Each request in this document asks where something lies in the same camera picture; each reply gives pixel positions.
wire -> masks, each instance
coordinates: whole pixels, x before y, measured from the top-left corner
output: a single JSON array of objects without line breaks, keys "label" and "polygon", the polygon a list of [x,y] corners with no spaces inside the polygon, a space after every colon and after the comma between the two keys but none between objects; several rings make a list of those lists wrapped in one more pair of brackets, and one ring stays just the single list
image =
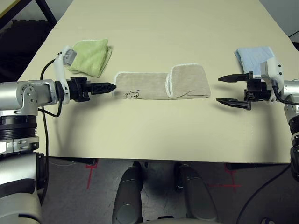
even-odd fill
[{"label": "wire", "polygon": [[295,32],[295,33],[289,35],[288,37],[294,36],[294,35],[295,35],[296,33],[298,33],[298,32],[299,32],[299,30],[298,30],[297,32]]},{"label": "wire", "polygon": [[254,194],[247,200],[247,202],[244,204],[243,208],[241,209],[239,216],[237,218],[236,224],[239,224],[240,220],[241,220],[241,216],[244,213],[244,211],[246,210],[248,204],[252,201],[252,199],[262,190],[264,189],[267,185],[269,185],[271,182],[273,182],[274,180],[276,180],[277,178],[279,178],[282,174],[284,174],[289,168],[290,168],[290,164],[287,165],[279,174],[277,174],[275,177],[271,178],[270,180],[268,180],[266,183],[264,183],[259,189],[256,190],[256,192],[254,192]]},{"label": "wire", "polygon": [[43,201],[46,197],[46,193],[48,190],[48,184],[49,184],[49,133],[48,133],[48,127],[47,127],[47,120],[46,120],[46,114],[43,112],[43,125],[45,128],[45,136],[46,136],[46,173],[47,173],[47,179],[45,182],[45,186],[43,188],[43,194],[41,196],[41,205],[43,205]]},{"label": "wire", "polygon": [[[45,67],[43,68],[43,70],[41,72],[40,80],[43,80],[43,75],[44,75],[45,71],[54,61],[55,61],[55,59],[51,60],[49,63],[47,63],[45,65]],[[51,115],[53,117],[58,117],[61,113],[61,110],[62,110],[62,99],[59,99],[59,106],[58,106],[57,114],[53,114],[53,113],[50,113],[49,111],[46,111],[43,106],[41,109],[38,108],[38,111],[41,111],[43,113],[43,125],[44,125],[44,129],[45,129],[45,137],[46,137],[46,157],[45,157],[45,159],[46,159],[47,179],[45,181],[45,186],[43,188],[43,193],[42,193],[42,196],[40,199],[41,205],[44,202],[44,199],[46,197],[46,193],[48,190],[48,185],[49,185],[49,133],[48,133],[48,127],[47,127],[46,114]]]},{"label": "wire", "polygon": [[279,94],[278,94],[278,88],[277,88],[276,85],[273,85],[272,88],[273,88],[273,92],[274,92],[276,98],[277,98],[281,103],[283,103],[283,104],[290,104],[290,105],[299,106],[299,103],[295,103],[295,102],[291,102],[291,101],[283,100],[283,99],[279,96]]},{"label": "wire", "polygon": [[[49,61],[49,62],[46,64],[46,66],[43,68],[42,73],[41,73],[40,80],[43,80],[43,75],[44,75],[45,71],[47,70],[47,68],[48,68],[52,63],[54,63],[54,61],[55,61],[55,59]],[[58,112],[57,112],[57,114],[53,114],[53,113],[51,113],[51,112],[49,112],[49,111],[46,111],[46,110],[44,110],[43,107],[42,107],[41,109],[38,108],[37,110],[40,111],[40,112],[46,113],[46,114],[48,114],[48,115],[50,115],[50,116],[52,116],[52,117],[54,117],[54,118],[58,118],[59,115],[60,115],[60,113],[61,113],[61,110],[62,110],[62,100],[59,99],[59,105],[58,105]]]},{"label": "wire", "polygon": [[52,116],[54,118],[58,118],[60,116],[61,110],[62,110],[62,99],[59,99],[59,105],[58,105],[58,112],[57,112],[57,114],[53,114],[53,113],[51,113],[49,111],[46,111],[46,110],[43,109],[43,107],[41,109],[38,108],[37,110],[40,111],[40,112],[46,113],[46,114],[48,114],[48,115],[50,115],[50,116]]}]

table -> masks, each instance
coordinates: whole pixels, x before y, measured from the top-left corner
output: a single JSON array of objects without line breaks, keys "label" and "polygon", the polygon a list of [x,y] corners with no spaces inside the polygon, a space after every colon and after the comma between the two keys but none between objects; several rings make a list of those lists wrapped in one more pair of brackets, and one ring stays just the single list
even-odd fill
[{"label": "table", "polygon": [[[107,1],[102,1],[103,8],[110,10],[106,14],[110,17],[101,28],[94,29],[86,23],[85,29],[81,29],[84,24],[79,20],[74,21],[73,27],[71,23],[63,27],[67,20],[75,19],[71,12],[73,4],[77,6],[79,2],[74,0],[21,80],[38,79],[45,64],[66,44],[108,38],[114,48],[113,54],[102,76],[89,77],[91,81],[113,82],[118,71],[168,72],[176,64],[199,63],[205,69],[211,97],[141,100],[115,99],[105,94],[92,96],[89,102],[71,102],[63,106],[58,119],[47,118],[50,156],[246,163],[290,161],[291,133],[284,105],[259,102],[253,104],[252,111],[246,111],[221,105],[215,98],[242,99],[245,83],[217,81],[218,77],[242,71],[234,55],[238,47],[271,46],[284,66],[287,80],[298,78],[298,51],[258,1],[244,0],[243,4],[226,1],[229,7],[221,0],[175,2],[178,4],[174,7],[176,10],[184,2],[194,6],[201,2],[206,7],[196,10],[191,7],[189,14],[181,14],[184,15],[181,20],[166,19],[156,26],[155,18],[150,21],[145,16],[141,20],[148,23],[143,29],[138,21],[126,27],[118,26],[117,19],[110,19],[119,13],[120,7],[115,4],[115,8],[110,8],[104,5],[109,4]],[[81,20],[86,22],[90,14]],[[72,74],[67,71],[66,76],[69,78]],[[45,78],[55,79],[53,67],[46,71]],[[48,109],[56,112],[57,105],[48,106]],[[39,151],[44,152],[41,114],[37,134],[40,136]]]}]

floor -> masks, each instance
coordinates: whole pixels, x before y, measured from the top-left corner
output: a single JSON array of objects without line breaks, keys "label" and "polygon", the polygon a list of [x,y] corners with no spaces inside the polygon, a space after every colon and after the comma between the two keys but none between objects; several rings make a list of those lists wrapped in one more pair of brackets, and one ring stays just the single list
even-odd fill
[{"label": "floor", "polygon": [[[42,207],[45,224],[109,224],[114,198],[127,160],[100,159],[97,166],[51,158],[50,184]],[[174,162],[149,162],[142,191],[143,219],[185,216],[184,195],[173,190]],[[188,162],[205,180],[219,222],[234,224],[247,199],[285,165],[230,172],[222,163]],[[298,224],[299,184],[287,171],[249,204],[241,224],[259,224],[270,217],[276,224]]]}]

blue towel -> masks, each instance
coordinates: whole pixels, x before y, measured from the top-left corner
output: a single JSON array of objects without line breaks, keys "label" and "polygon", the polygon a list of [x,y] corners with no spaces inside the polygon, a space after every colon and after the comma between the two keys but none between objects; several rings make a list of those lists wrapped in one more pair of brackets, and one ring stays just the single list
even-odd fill
[{"label": "blue towel", "polygon": [[250,71],[254,75],[261,74],[260,64],[274,57],[274,53],[268,46],[255,48],[238,48],[235,52],[240,64],[243,66],[244,73]]}]

green towel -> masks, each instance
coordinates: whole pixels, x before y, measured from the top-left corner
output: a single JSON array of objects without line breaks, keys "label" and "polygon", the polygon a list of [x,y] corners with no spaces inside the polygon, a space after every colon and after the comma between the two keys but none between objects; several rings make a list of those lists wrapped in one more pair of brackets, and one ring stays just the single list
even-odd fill
[{"label": "green towel", "polygon": [[79,41],[73,49],[77,55],[69,71],[93,77],[100,77],[112,54],[108,39]]}]

